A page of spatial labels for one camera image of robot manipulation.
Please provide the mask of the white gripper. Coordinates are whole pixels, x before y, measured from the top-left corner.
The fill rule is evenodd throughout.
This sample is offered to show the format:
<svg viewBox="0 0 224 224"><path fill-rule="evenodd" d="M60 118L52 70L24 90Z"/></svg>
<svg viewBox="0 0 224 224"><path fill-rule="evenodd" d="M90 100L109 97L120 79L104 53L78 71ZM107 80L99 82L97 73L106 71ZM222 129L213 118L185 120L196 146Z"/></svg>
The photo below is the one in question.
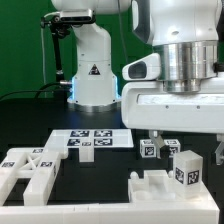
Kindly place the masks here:
<svg viewBox="0 0 224 224"><path fill-rule="evenodd" d="M129 82L121 114L127 128L150 130L158 159L166 149L160 131L214 133L216 164L224 163L224 74L203 80L196 93L169 94L156 81Z"/></svg>

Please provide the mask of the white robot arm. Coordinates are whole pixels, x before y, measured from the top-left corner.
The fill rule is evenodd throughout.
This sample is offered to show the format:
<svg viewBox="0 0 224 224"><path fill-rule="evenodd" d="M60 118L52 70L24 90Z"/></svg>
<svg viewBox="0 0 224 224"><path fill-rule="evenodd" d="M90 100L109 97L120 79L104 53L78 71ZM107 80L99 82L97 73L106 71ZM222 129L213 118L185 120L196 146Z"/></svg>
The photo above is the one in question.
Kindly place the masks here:
<svg viewBox="0 0 224 224"><path fill-rule="evenodd" d="M69 103L94 108L122 100L123 123L146 129L157 149L164 131L214 133L224 163L224 65L217 25L223 0L52 0L58 22L77 38L78 71ZM132 12L135 35L151 54L126 65L122 92L110 68L110 37L98 14Z"/></svg>

